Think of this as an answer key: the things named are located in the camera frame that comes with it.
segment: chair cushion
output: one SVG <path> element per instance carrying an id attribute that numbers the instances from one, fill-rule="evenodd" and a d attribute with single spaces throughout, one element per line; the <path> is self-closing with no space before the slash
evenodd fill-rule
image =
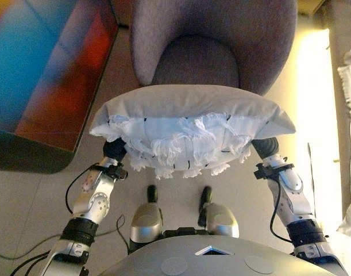
<path id="1" fill-rule="evenodd" d="M 234 53 L 220 42 L 207 37 L 179 37 L 163 52 L 152 84 L 238 87 Z"/>
<path id="2" fill-rule="evenodd" d="M 215 85 L 155 85 L 120 95 L 96 113 L 90 133 L 111 142 L 121 137 L 136 170 L 157 178 L 175 170 L 216 175 L 226 162 L 249 156 L 253 139 L 293 133 L 286 113 L 251 92 Z"/>

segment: robot leg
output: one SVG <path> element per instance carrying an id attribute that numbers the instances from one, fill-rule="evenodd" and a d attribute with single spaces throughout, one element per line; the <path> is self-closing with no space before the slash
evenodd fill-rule
<path id="1" fill-rule="evenodd" d="M 212 235 L 239 237 L 238 222 L 231 210 L 211 203 L 211 187 L 205 187 L 201 196 L 198 225 L 206 227 Z"/>
<path id="2" fill-rule="evenodd" d="M 130 225 L 130 253 L 157 240 L 163 233 L 163 218 L 157 206 L 157 190 L 147 188 L 148 203 L 138 207 Z"/>

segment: black strap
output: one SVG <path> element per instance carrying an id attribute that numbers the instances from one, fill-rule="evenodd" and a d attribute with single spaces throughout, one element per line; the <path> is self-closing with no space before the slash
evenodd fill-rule
<path id="1" fill-rule="evenodd" d="M 273 179 L 279 180 L 279 173 L 290 168 L 294 168 L 294 164 L 286 164 L 278 168 L 272 168 L 271 166 L 263 166 L 263 163 L 257 164 L 258 170 L 254 172 L 257 179 Z"/>

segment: silver metal panel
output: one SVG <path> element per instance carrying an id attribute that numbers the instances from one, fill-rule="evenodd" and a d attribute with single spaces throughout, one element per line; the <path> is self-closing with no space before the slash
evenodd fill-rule
<path id="1" fill-rule="evenodd" d="M 219 248 L 231 255 L 196 255 L 207 246 Z M 334 275 L 309 262 L 261 244 L 227 236 L 204 235 L 155 241 L 129 255 L 101 276 L 179 275 L 177 273 L 180 272 L 182 276 Z"/>

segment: black cable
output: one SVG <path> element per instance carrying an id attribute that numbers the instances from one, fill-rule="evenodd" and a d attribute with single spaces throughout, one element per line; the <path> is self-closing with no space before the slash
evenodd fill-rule
<path id="1" fill-rule="evenodd" d="M 123 223 L 122 223 L 121 225 L 118 225 L 121 218 L 123 218 Z M 104 232 L 104 233 L 101 233 L 101 234 L 98 234 L 98 235 L 96 235 L 96 237 L 101 237 L 101 236 L 108 235 L 108 234 L 111 234 L 111 233 L 114 233 L 114 232 L 118 232 L 119 235 L 120 235 L 120 237 L 124 240 L 124 242 L 125 242 L 125 244 L 126 244 L 126 246 L 127 246 L 127 252 L 129 252 L 129 246 L 128 246 L 126 240 L 124 239 L 122 233 L 120 233 L 120 230 L 119 230 L 120 228 L 123 227 L 124 224 L 125 224 L 125 216 L 122 214 L 122 215 L 119 216 L 119 218 L 117 218 L 116 229 L 111 230 L 111 231 L 107 231 L 107 232 Z M 3 258 L 3 259 L 7 259 L 7 260 L 15 260 L 15 259 L 22 258 L 22 257 L 26 256 L 28 253 L 30 253 L 32 250 L 34 250 L 34 249 L 35 249 L 37 246 L 39 246 L 41 243 L 43 243 L 43 242 L 45 242 L 45 241 L 47 241 L 47 240 L 49 240 L 49 239 L 51 239 L 51 238 L 53 238 L 53 237 L 57 237 L 57 236 L 60 236 L 60 235 L 54 235 L 54 236 L 51 236 L 51 237 L 46 238 L 45 240 L 39 242 L 37 245 L 35 245 L 34 247 L 32 247 L 32 249 L 30 249 L 27 253 L 24 253 L 23 255 L 21 255 L 21 256 L 19 256 L 19 257 L 17 257 L 17 258 L 5 257 L 5 256 L 3 256 L 3 255 L 1 255 L 1 254 L 0 254 L 0 257 Z M 25 276 L 28 275 L 28 274 L 30 273 L 32 267 L 35 266 L 35 265 L 36 265 L 38 262 L 40 262 L 41 260 L 47 258 L 47 256 L 49 255 L 49 253 L 50 253 L 50 251 L 47 251 L 47 252 L 45 252 L 45 253 L 42 253 L 42 254 L 37 255 L 37 256 L 34 256 L 34 257 L 32 257 L 32 258 L 30 258 L 30 259 L 24 261 L 24 262 L 21 263 L 15 270 L 13 270 L 13 272 L 10 274 L 10 276 L 13 276 L 14 274 L 16 274 L 16 272 L 17 272 L 19 269 L 21 269 L 22 267 L 24 267 L 25 265 L 27 265 L 29 262 L 38 259 L 38 260 L 36 260 L 34 263 L 32 263 L 31 266 L 29 267 L 29 269 L 27 270 Z"/>
<path id="2" fill-rule="evenodd" d="M 125 220 L 123 221 L 123 223 L 119 226 L 119 229 L 123 227 L 125 223 Z M 116 229 L 114 230 L 109 230 L 107 232 L 104 232 L 104 233 L 101 233 L 101 234 L 97 234 L 96 237 L 101 237 L 101 236 L 105 236 L 105 235 L 109 235 L 111 233 L 114 233 L 114 232 L 117 232 Z M 22 255 L 20 256 L 17 256 L 17 257 L 8 257 L 8 256 L 4 256 L 2 254 L 0 254 L 0 258 L 2 259 L 6 259 L 6 260 L 18 260 L 18 259 L 21 259 L 25 256 L 27 256 L 28 254 L 30 254 L 34 249 L 36 249 L 38 246 L 42 245 L 43 243 L 47 242 L 48 240 L 50 239 L 53 239 L 54 237 L 59 237 L 61 236 L 61 234 L 56 234 L 56 235 L 53 235 L 53 236 L 50 236 L 50 237 L 47 237 L 46 239 L 40 241 L 38 244 L 36 244 L 35 246 L 33 246 L 31 249 L 29 249 L 27 252 L 23 253 Z"/>
<path id="3" fill-rule="evenodd" d="M 122 214 L 118 219 L 117 219 L 117 231 L 118 231 L 118 234 L 120 235 L 120 237 L 122 238 L 123 242 L 125 243 L 126 247 L 127 247 L 127 255 L 129 255 L 129 245 L 128 245 L 128 242 L 125 240 L 123 234 L 120 232 L 119 228 L 118 228 L 118 222 L 120 220 L 120 218 L 123 218 L 123 224 L 122 226 L 124 225 L 125 223 L 125 216 Z"/>
<path id="4" fill-rule="evenodd" d="M 31 269 L 38 263 L 41 262 L 42 260 L 46 259 L 48 257 L 48 255 L 41 257 L 40 259 L 35 260 L 30 267 L 27 269 L 25 276 L 28 276 L 28 274 L 30 274 Z"/>
<path id="5" fill-rule="evenodd" d="M 29 253 L 31 253 L 36 247 L 38 247 L 39 245 L 47 242 L 48 240 L 50 239 L 53 239 L 54 237 L 59 237 L 61 234 L 57 234 L 57 235 L 53 235 L 53 236 L 50 236 L 50 237 L 47 237 L 46 239 L 40 241 L 38 244 L 36 244 L 35 246 L 33 246 L 31 249 L 29 249 L 26 253 L 23 253 L 22 255 L 20 256 L 17 256 L 17 257 L 8 257 L 8 256 L 4 256 L 2 254 L 0 254 L 0 258 L 2 259 L 6 259 L 6 260 L 18 260 L 18 259 L 21 259 L 25 256 L 27 256 Z"/>
<path id="6" fill-rule="evenodd" d="M 40 255 L 37 255 L 37 256 L 35 256 L 35 257 L 32 257 L 32 258 L 30 258 L 30 259 L 24 261 L 24 262 L 21 263 L 19 266 L 17 266 L 15 270 L 13 270 L 13 272 L 10 274 L 10 276 L 13 276 L 14 274 L 16 274 L 18 270 L 20 270 L 22 267 L 24 267 L 25 265 L 27 265 L 29 262 L 32 262 L 33 260 L 39 259 L 39 258 L 41 258 L 41 257 L 43 257 L 43 256 L 47 257 L 47 256 L 49 255 L 49 253 L 50 253 L 50 251 L 47 251 L 47 252 L 44 252 L 44 253 L 42 253 L 42 254 L 40 254 Z"/>
<path id="7" fill-rule="evenodd" d="M 285 239 L 281 236 L 279 236 L 278 234 L 275 233 L 275 231 L 273 230 L 273 221 L 275 220 L 275 216 L 276 216 L 276 212 L 277 212 L 277 209 L 279 207 L 279 204 L 280 204 L 280 197 L 281 197 L 281 186 L 280 186 L 280 182 L 279 181 L 275 181 L 279 187 L 279 193 L 277 195 L 277 200 L 276 200 L 276 204 L 275 204 L 275 208 L 273 210 L 273 213 L 272 213 L 272 217 L 271 217 L 271 221 L 269 222 L 269 229 L 271 231 L 271 233 L 275 236 L 275 237 L 278 237 L 280 240 L 283 240 L 285 242 L 288 242 L 288 243 L 292 243 L 291 240 L 288 240 L 288 239 Z"/>
<path id="8" fill-rule="evenodd" d="M 74 184 L 74 182 L 77 181 L 78 178 L 80 178 L 80 177 L 81 177 L 86 171 L 88 171 L 92 166 L 97 165 L 97 164 L 98 164 L 98 163 L 95 163 L 95 164 L 91 165 L 90 167 L 88 167 L 87 169 L 85 169 L 83 172 L 81 172 L 80 175 L 78 175 L 78 176 L 72 181 L 72 183 L 68 186 L 67 191 L 65 192 L 65 205 L 66 205 L 68 211 L 69 211 L 71 214 L 73 214 L 73 211 L 71 210 L 71 208 L 70 208 L 70 206 L 69 206 L 69 204 L 68 204 L 68 193 L 69 193 L 69 191 L 70 191 L 70 188 L 72 187 L 72 185 Z"/>

